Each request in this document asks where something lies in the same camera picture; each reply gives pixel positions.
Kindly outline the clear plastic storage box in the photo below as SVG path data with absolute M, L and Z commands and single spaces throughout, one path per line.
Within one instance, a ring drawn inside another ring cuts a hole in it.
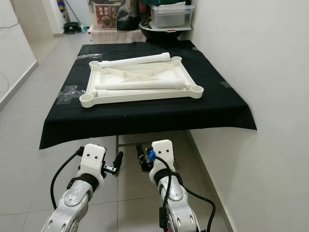
M 194 9 L 194 6 L 184 4 L 152 6 L 150 27 L 155 31 L 190 30 Z

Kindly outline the crossed clear tape strips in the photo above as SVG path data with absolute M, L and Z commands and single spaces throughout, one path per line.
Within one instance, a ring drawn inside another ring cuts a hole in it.
M 70 104 L 72 99 L 84 95 L 85 90 L 79 90 L 79 86 L 64 86 L 56 98 L 56 104 Z

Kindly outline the beige bench cover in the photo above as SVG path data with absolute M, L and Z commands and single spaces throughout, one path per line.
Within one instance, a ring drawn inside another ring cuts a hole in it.
M 137 30 L 116 31 L 114 29 L 89 29 L 93 44 L 130 44 L 132 42 L 145 42 L 146 37 Z

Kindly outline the long clear tape strip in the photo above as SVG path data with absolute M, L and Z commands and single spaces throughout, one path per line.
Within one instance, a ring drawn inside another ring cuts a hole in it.
M 97 53 L 97 54 L 86 54 L 86 55 L 79 55 L 77 56 L 76 59 L 101 59 L 102 54 Z

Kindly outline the orange lid storage box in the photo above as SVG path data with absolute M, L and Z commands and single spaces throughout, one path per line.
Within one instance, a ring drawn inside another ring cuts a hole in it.
M 94 27 L 94 29 L 97 29 L 96 23 L 95 23 L 95 13 L 94 13 L 94 7 L 93 4 L 121 4 L 121 0 L 89 0 L 89 9 L 91 13 L 91 22 Z

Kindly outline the red printed carton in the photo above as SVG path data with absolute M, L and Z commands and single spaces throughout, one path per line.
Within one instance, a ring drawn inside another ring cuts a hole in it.
M 117 29 L 119 4 L 93 4 L 97 29 Z

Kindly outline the white cabinet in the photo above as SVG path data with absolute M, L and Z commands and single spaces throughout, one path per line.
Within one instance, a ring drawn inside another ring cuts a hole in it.
M 91 26 L 89 0 L 64 0 L 69 22 L 80 22 L 84 27 Z

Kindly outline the white plastic table top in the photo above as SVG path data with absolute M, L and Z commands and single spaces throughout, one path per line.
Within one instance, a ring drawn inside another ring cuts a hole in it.
M 151 62 L 133 65 L 115 66 L 102 68 L 97 60 L 91 61 L 90 77 L 84 95 L 79 97 L 84 108 L 90 108 L 97 104 L 113 102 L 136 102 L 158 99 L 176 99 L 190 97 L 200 99 L 204 88 L 199 86 L 183 66 L 180 56 L 170 55 L 166 62 Z M 122 96 L 97 97 L 95 84 L 136 82 L 145 80 L 183 80 L 185 88 L 179 91 L 167 91 L 149 94 L 132 94 Z

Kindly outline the black bag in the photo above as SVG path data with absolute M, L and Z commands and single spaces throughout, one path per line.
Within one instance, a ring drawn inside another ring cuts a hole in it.
M 140 0 L 121 0 L 116 19 L 117 31 L 137 30 L 140 22 Z

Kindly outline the black wok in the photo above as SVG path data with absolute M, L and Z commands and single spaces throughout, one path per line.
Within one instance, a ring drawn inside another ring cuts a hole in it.
M 139 28 L 141 33 L 145 35 L 146 42 L 152 44 L 174 44 L 179 42 L 179 36 L 184 31 L 190 31 L 188 28 L 172 28 L 172 29 L 153 29 L 151 26 L 151 20 L 146 19 L 140 22 Z

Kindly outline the dark green box lid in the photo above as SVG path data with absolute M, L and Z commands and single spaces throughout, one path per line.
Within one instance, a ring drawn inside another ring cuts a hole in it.
M 141 0 L 144 4 L 149 6 L 161 6 L 169 4 L 184 3 L 187 6 L 192 5 L 192 0 Z

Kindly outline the black table cloth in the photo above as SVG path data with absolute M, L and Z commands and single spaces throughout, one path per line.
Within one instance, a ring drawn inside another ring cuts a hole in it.
M 164 52 L 183 59 L 192 79 L 205 89 L 200 99 L 115 102 L 90 108 L 84 108 L 78 99 L 70 104 L 54 103 L 43 122 L 39 149 L 80 139 L 135 133 L 221 127 L 256 130 L 249 105 L 232 87 L 225 88 L 219 83 L 225 79 L 191 41 L 84 44 L 78 56 L 101 53 L 102 60 L 118 60 Z M 76 59 L 63 86 L 85 90 L 92 60 Z

